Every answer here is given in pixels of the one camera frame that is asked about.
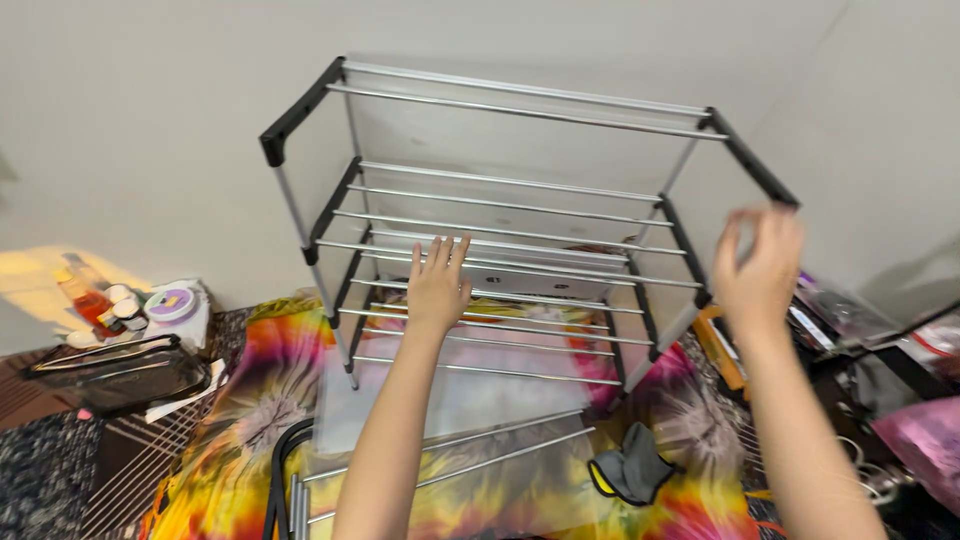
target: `red bottle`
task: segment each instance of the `red bottle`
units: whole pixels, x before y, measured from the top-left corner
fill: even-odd
[[[74,276],[69,268],[54,272],[54,278],[63,294],[73,302],[73,308],[93,325],[94,331],[103,337],[115,337],[123,333],[123,323],[113,315],[113,304],[103,293]]]

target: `hand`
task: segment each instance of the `hand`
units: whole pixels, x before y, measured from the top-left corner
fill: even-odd
[[[443,242],[437,236],[430,244],[426,262],[420,265],[420,244],[414,245],[407,285],[407,330],[411,327],[446,334],[470,303],[470,281],[460,281],[460,266],[467,257],[470,236],[465,235],[453,249],[453,237]]]
[[[736,210],[727,219],[713,260],[713,289],[734,333],[784,326],[804,246],[804,227],[793,214],[792,208],[776,205]],[[750,256],[737,264],[736,245],[743,221],[754,224],[754,247]]]

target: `orange item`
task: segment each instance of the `orange item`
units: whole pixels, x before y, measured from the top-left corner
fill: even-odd
[[[94,331],[103,337],[115,337],[124,332],[123,323],[113,315],[113,304],[103,293],[74,276],[68,268],[54,272],[54,277],[63,294],[73,302],[73,308],[93,325]]]
[[[723,315],[723,309],[720,306],[707,306],[701,309],[700,314],[694,319],[694,333],[697,334],[697,340],[704,347],[704,353],[707,359],[713,363],[720,377],[727,382],[730,390],[743,390],[744,401],[750,401],[750,392],[747,389],[747,381],[744,372],[737,365],[737,360],[733,359],[724,346],[724,338],[710,323],[710,319]]]

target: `metal shoe rack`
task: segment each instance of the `metal shoe rack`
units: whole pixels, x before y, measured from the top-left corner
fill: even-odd
[[[366,89],[362,87],[351,86],[348,82],[348,77],[351,73],[365,73],[369,75],[382,76],[382,77],[391,77],[399,78],[413,81],[421,82],[430,82],[438,84],[446,84],[453,86],[465,86],[469,88],[479,88],[494,92],[509,92],[513,94],[521,94],[525,96],[538,96],[550,100],[561,100],[566,102],[575,102],[579,104],[589,104],[591,106],[607,106],[610,108],[616,108],[620,110],[632,110],[632,111],[646,111],[656,114],[669,115],[672,117],[679,117],[681,119],[688,120],[690,122],[689,129],[676,129],[668,127],[659,127],[653,125],[643,125],[637,123],[629,123],[623,121],[614,121],[608,119],[602,119],[597,117],[588,117],[588,116],[579,116],[579,115],[570,115],[570,114],[561,114],[555,112],[548,112],[544,110],[529,110],[529,109],[515,109],[510,107],[501,107],[498,105],[489,105],[481,103],[472,103],[466,101],[455,101],[444,98],[437,97],[426,97],[421,95],[409,95],[403,93],[394,93],[388,91],[380,91],[375,89]],[[295,204],[294,196],[292,194],[291,187],[289,185],[287,173],[284,171],[284,145],[287,138],[290,134],[303,122],[307,116],[313,112],[325,98],[329,92],[340,92],[346,94],[347,99],[347,117],[349,119],[351,136],[353,141],[353,152],[354,157],[350,161],[346,172],[343,174],[340,182],[337,184],[336,189],[333,191],[332,196],[329,198],[326,203],[325,208],[317,217],[316,221],[313,224],[313,227],[308,231],[304,227],[303,222],[300,219],[300,212],[298,206]],[[498,114],[511,114],[518,116],[525,116],[530,118],[539,118],[544,120],[560,121],[560,122],[572,122],[576,124],[588,124],[592,126],[601,126],[609,129],[615,130],[629,130],[635,132],[645,132],[651,134],[659,134],[665,136],[678,136],[688,138],[689,141],[685,145],[683,151],[680,154],[680,157],[676,164],[674,165],[671,174],[666,179],[666,182],[660,192],[656,195],[643,195],[637,193],[627,193],[621,191],[609,191],[605,189],[598,189],[592,187],[579,187],[573,185],[565,184],[545,184],[539,182],[531,182],[527,180],[515,180],[509,178],[499,178],[491,176],[481,176],[474,174],[466,174],[461,172],[447,171],[447,170],[436,170],[429,168],[419,168],[404,166],[398,164],[390,163],[381,163],[381,162],[370,162],[362,158],[360,152],[358,137],[356,133],[356,128],[353,122],[352,112],[350,109],[350,99],[355,98],[355,96],[361,96],[363,98],[379,98],[379,99],[388,99],[388,100],[398,100],[402,102],[414,102],[429,104],[437,107],[452,107],[458,109],[467,109],[467,110],[483,110],[490,113]],[[508,376],[518,376],[518,377],[528,377],[528,378],[538,378],[538,379],[549,379],[549,380],[559,380],[561,383],[563,381],[577,381],[577,382],[587,382],[595,384],[613,384],[619,385],[622,387],[620,396],[622,397],[626,392],[629,392],[632,388],[628,386],[628,374],[624,371],[624,365],[622,356],[620,353],[620,346],[623,344],[633,344],[633,345],[646,345],[649,346],[649,360],[651,362],[656,361],[660,354],[665,351],[690,325],[693,319],[696,317],[697,312],[700,308],[705,306],[710,300],[710,293],[707,287],[707,275],[705,274],[700,261],[697,259],[696,254],[694,253],[693,247],[684,232],[684,226],[681,222],[680,216],[677,214],[673,204],[670,201],[669,194],[670,190],[673,187],[674,183],[677,181],[678,177],[681,175],[684,165],[689,159],[690,155],[693,153],[695,145],[699,140],[713,141],[722,143],[730,151],[733,157],[742,165],[744,171],[756,182],[756,184],[766,193],[766,195],[774,201],[779,201],[786,205],[798,206],[798,201],[793,197],[793,195],[778,181],[778,179],[757,159],[757,157],[750,151],[749,148],[744,144],[743,140],[740,139],[737,134],[733,131],[730,124],[724,119],[718,110],[713,107],[707,108],[694,108],[694,107],[685,107],[685,106],[676,106],[676,105],[667,105],[663,103],[654,103],[647,101],[639,101],[634,99],[625,99],[617,97],[609,97],[603,95],[574,92],[574,91],[565,91],[557,90],[552,88],[544,88],[537,86],[524,86],[524,85],[514,85],[508,83],[499,83],[494,81],[486,81],[480,79],[471,79],[458,76],[450,76],[438,73],[428,73],[423,71],[414,71],[408,69],[393,68],[381,65],[371,65],[365,63],[358,63],[354,61],[348,61],[344,57],[339,57],[333,61],[333,63],[326,69],[324,74],[320,77],[317,82],[310,87],[309,90],[297,101],[292,108],[285,112],[280,118],[268,129],[261,137],[260,142],[263,147],[263,151],[266,154],[267,162],[273,167],[273,170],[276,174],[276,178],[280,185],[280,190],[282,191],[284,198],[286,200],[287,206],[290,210],[291,216],[293,217],[294,223],[300,234],[300,247],[303,252],[303,257],[310,268],[310,271],[313,274],[314,281],[320,291],[320,296],[324,303],[324,310],[326,316],[329,318],[330,326],[333,329],[334,336],[337,341],[337,346],[339,348],[340,354],[344,360],[344,368],[347,371],[349,376],[350,383],[354,389],[358,388],[358,379],[354,372],[354,367],[357,362],[381,362],[389,363],[393,360],[391,358],[384,357],[373,357],[373,356],[359,356],[357,354],[357,346],[360,342],[361,335],[364,332],[377,332],[377,333],[393,333],[397,334],[400,332],[396,331],[383,331],[378,329],[367,329],[366,323],[368,317],[388,317],[395,319],[405,319],[406,315],[402,313],[395,313],[389,311],[374,311],[371,310],[371,307],[384,307],[385,305],[378,305],[373,302],[374,299],[374,290],[378,287],[393,288],[393,289],[404,289],[406,288],[405,282],[400,281],[384,281],[377,276],[373,280],[363,280],[356,277],[357,269],[359,268],[360,262],[364,258],[371,258],[374,260],[374,263],[377,261],[404,261],[409,260],[411,252],[404,249],[398,249],[394,247],[386,247],[383,245],[374,245],[371,242],[379,236],[391,236],[391,237],[400,237],[408,239],[422,239],[429,241],[429,238],[432,236],[425,234],[417,233],[407,233],[403,230],[396,229],[378,229],[376,224],[396,224],[399,226],[418,226],[420,228],[432,228],[437,230],[455,230],[455,231],[464,231],[464,232],[475,232],[475,233],[488,233],[495,234],[497,236],[510,236],[510,237],[519,237],[523,238],[525,244],[501,244],[496,243],[498,247],[506,247],[513,250],[519,250],[523,253],[537,252],[540,254],[547,254],[557,256],[563,254],[568,256],[571,253],[579,254],[578,257],[586,258],[597,258],[603,259],[605,263],[609,264],[611,260],[611,255],[604,253],[590,253],[590,252],[571,252],[569,250],[563,250],[559,248],[551,248],[538,245],[529,245],[532,240],[539,241],[549,241],[553,243],[563,243],[568,246],[590,246],[593,248],[600,248],[600,250],[607,250],[608,252],[613,252],[614,254],[627,254],[624,256],[618,256],[615,260],[620,264],[620,272],[609,272],[609,271],[597,271],[597,270],[587,270],[583,268],[583,265],[546,265],[546,264],[532,264],[532,263],[518,263],[515,260],[507,259],[497,259],[497,258],[484,258],[484,257],[467,257],[465,268],[471,268],[473,270],[482,270],[482,271],[491,271],[497,273],[507,273],[507,274],[519,274],[525,276],[533,276],[537,278],[548,278],[551,280],[563,280],[566,282],[586,282],[586,283],[600,283],[605,286],[628,286],[634,290],[636,295],[636,305],[639,308],[634,307],[618,307],[611,305],[607,300],[607,295],[603,295],[603,299],[597,298],[587,298],[587,299],[570,299],[559,296],[551,295],[532,295],[532,294],[515,294],[511,292],[503,291],[485,291],[481,288],[474,288],[473,296],[474,297],[486,297],[497,300],[506,300],[514,302],[522,302],[528,304],[539,304],[544,306],[564,306],[564,307],[578,307],[578,308],[587,308],[595,309],[599,312],[602,312],[604,315],[605,324],[599,325],[588,325],[588,324],[571,324],[567,326],[572,327],[586,327],[589,331],[595,332],[595,335],[589,335],[579,332],[571,331],[560,331],[556,330],[556,326],[551,329],[551,325],[565,324],[558,323],[557,321],[547,321],[541,319],[533,318],[524,318],[523,321],[528,323],[526,326],[518,327],[509,325],[513,319],[517,317],[494,317],[489,314],[478,314],[478,313],[468,313],[468,315],[482,315],[487,318],[498,318],[502,319],[504,323],[508,324],[498,324],[498,323],[480,323],[480,322],[471,322],[471,321],[462,321],[464,326],[473,326],[473,327],[482,327],[490,328],[496,330],[507,330],[507,331],[518,331],[518,332],[533,332],[546,334],[551,336],[562,336],[562,337],[578,337],[585,339],[595,339],[598,341],[605,341],[610,344],[609,350],[606,348],[598,348],[595,351],[587,350],[573,350],[565,349],[566,351],[576,351],[578,353],[587,353],[594,354],[598,356],[606,356],[613,362],[615,366],[615,371],[617,375],[617,380],[599,380],[599,379],[584,379],[577,377],[564,377],[544,373],[529,373],[523,371],[513,371],[513,370],[504,370],[504,369],[492,369],[492,368],[483,368],[483,367],[467,367],[461,365],[451,365],[444,363],[444,359],[441,358],[441,363],[438,364],[438,367],[445,369],[456,369],[456,370],[466,370],[466,371],[475,371],[475,372],[486,372],[486,373],[496,373]],[[626,199],[637,201],[644,204],[652,204],[653,208],[650,209],[649,214],[644,218],[638,218],[633,216],[617,216],[617,215],[607,215],[601,213],[589,213],[575,210],[567,209],[552,209],[544,207],[536,207],[515,203],[507,202],[498,202],[493,200],[481,200],[481,199],[469,199],[463,197],[451,197],[444,196],[435,193],[424,193],[424,192],[413,192],[413,191],[401,191],[395,189],[384,189],[379,187],[370,187],[366,186],[364,182],[363,175],[367,171],[392,171],[395,173],[404,173],[409,175],[416,175],[420,177],[443,177],[446,179],[454,179],[456,181],[463,181],[467,183],[483,183],[491,187],[501,187],[501,186],[522,186],[528,188],[540,188],[551,190],[555,193],[570,193],[577,194],[579,196],[592,196],[592,197],[611,197],[615,199]],[[351,191],[359,192],[364,201],[364,208],[367,209],[364,212],[357,211],[348,211],[342,209],[345,199]],[[390,197],[401,197],[409,198],[411,200],[430,200],[430,201],[444,201],[448,203],[458,203],[464,205],[479,205],[485,207],[493,208],[503,208],[503,209],[517,209],[530,212],[541,212],[554,215],[562,216],[571,216],[578,218],[590,218],[596,220],[607,220],[613,222],[620,222],[626,224],[637,225],[638,234],[633,237],[632,240],[625,241],[606,241],[606,240],[592,240],[587,238],[578,238],[554,234],[544,234],[544,233],[528,233],[525,231],[518,230],[507,230],[500,229],[495,227],[486,227],[486,226],[473,226],[465,225],[458,223],[446,223],[439,221],[428,221],[421,219],[414,219],[402,216],[394,215],[380,215],[377,213],[371,213],[369,210],[370,206],[367,201],[368,194],[375,193],[378,196],[390,196]],[[655,219],[662,212],[663,219]],[[362,236],[356,243],[345,243],[339,241],[333,241],[328,238],[324,238],[324,234],[327,233],[327,229],[330,227],[331,223],[337,218],[353,218],[360,219],[366,222],[366,229],[363,231]],[[676,241],[677,249],[665,249],[657,247],[648,247],[641,245],[647,235],[648,231],[652,227],[662,227],[667,228],[672,233],[674,240]],[[484,242],[480,240],[474,241],[474,246],[483,245]],[[318,266],[319,248],[323,246],[326,248],[336,248],[343,250],[352,251],[352,259],[350,260],[346,275],[342,281],[339,291],[335,297],[331,297],[325,286],[321,277],[320,268]],[[690,275],[693,277],[695,282],[681,282],[674,280],[663,280],[650,278],[640,275],[637,270],[637,265],[634,259],[634,256],[639,253],[650,253],[657,254],[658,257],[681,257],[689,269]],[[344,307],[345,299],[347,298],[350,288],[354,285],[365,285],[370,288],[366,302],[362,309],[351,309]],[[650,313],[650,305],[647,300],[646,288],[648,285],[653,286],[675,286],[675,287],[688,287],[696,290],[694,300],[689,304],[688,307],[683,309],[681,313],[677,316],[674,322],[669,325],[669,328],[658,331],[654,318]],[[358,315],[356,328],[352,334],[352,339],[347,342],[342,334],[341,329],[341,315],[344,313],[350,313],[352,315]],[[649,340],[640,340],[640,339],[631,339],[626,337],[621,337],[617,335],[615,325],[613,322],[613,315],[615,313],[630,314],[637,316],[637,322],[642,321],[642,324],[647,330],[647,335]],[[496,341],[480,338],[471,338],[471,337],[457,337],[449,336],[447,339],[461,339],[472,342],[479,343],[492,343],[494,345],[515,345],[518,347],[533,347],[533,348],[543,348],[543,349],[553,349],[557,350],[558,348],[544,347],[540,345],[534,345],[530,343],[511,343],[508,341]]]

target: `colorful blanket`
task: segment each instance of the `colorful blanket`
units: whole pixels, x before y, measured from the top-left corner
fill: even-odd
[[[260,538],[271,450],[287,427],[312,414],[317,380],[334,357],[332,344],[316,301],[285,299],[258,308],[248,324],[238,368],[177,471],[158,488],[155,508],[145,517],[144,538]],[[621,407],[619,422],[599,424],[589,441],[571,439],[529,459],[507,460],[419,490],[410,537],[758,538],[738,479],[742,449],[694,372],[675,346]],[[661,455],[685,469],[646,507],[601,496],[585,464],[593,453],[613,448],[623,427],[634,420],[651,427]],[[566,432],[568,427],[551,424],[441,449],[424,457],[421,477]],[[295,453],[288,465],[300,467],[307,457],[306,452]],[[345,459],[324,458],[331,463]],[[319,465],[313,459],[307,466],[316,472]],[[334,477],[312,482],[311,515],[334,507],[341,481]],[[311,537],[328,537],[330,525],[332,520],[319,522],[311,528]]]

